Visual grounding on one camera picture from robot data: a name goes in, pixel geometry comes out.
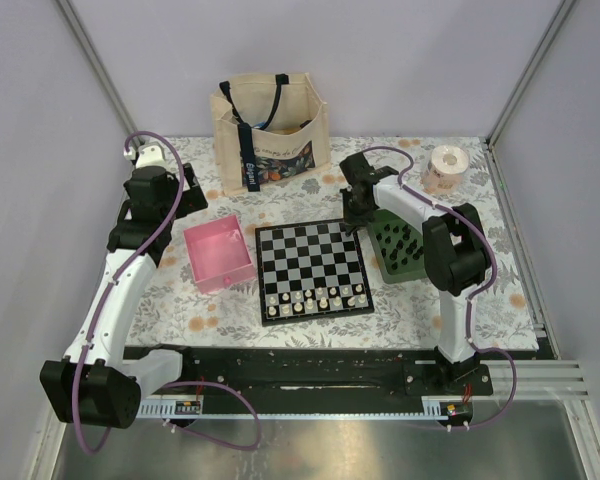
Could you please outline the green plastic tray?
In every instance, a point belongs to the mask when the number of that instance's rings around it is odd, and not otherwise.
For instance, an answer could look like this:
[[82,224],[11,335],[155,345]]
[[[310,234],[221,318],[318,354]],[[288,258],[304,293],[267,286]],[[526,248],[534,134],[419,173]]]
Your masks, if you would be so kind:
[[386,284],[427,278],[422,235],[413,226],[387,210],[377,210],[367,233]]

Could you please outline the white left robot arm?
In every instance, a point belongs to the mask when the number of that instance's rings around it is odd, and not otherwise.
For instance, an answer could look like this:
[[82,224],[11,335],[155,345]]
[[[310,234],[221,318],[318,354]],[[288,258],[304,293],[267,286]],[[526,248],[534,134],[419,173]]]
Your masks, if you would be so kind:
[[104,272],[87,316],[63,357],[46,361],[40,382],[59,421],[116,429],[164,385],[176,395],[196,386],[195,368],[157,349],[127,364],[125,343],[141,297],[172,239],[175,220],[207,208],[190,164],[167,168],[159,139],[125,155],[134,165],[111,230]]

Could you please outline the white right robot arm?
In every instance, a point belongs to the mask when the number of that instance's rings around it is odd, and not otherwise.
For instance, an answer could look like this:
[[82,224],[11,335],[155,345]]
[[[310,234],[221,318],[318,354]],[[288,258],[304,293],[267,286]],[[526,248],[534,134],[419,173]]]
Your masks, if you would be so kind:
[[372,167],[364,152],[346,157],[339,167],[348,183],[341,194],[349,233],[371,224],[376,211],[386,210],[422,236],[424,270],[439,291],[442,328],[435,362],[414,375],[416,383],[425,394],[491,395],[491,375],[482,363],[487,351],[473,340],[473,321],[476,297],[495,281],[497,262],[476,208],[441,203],[409,187],[405,171]]

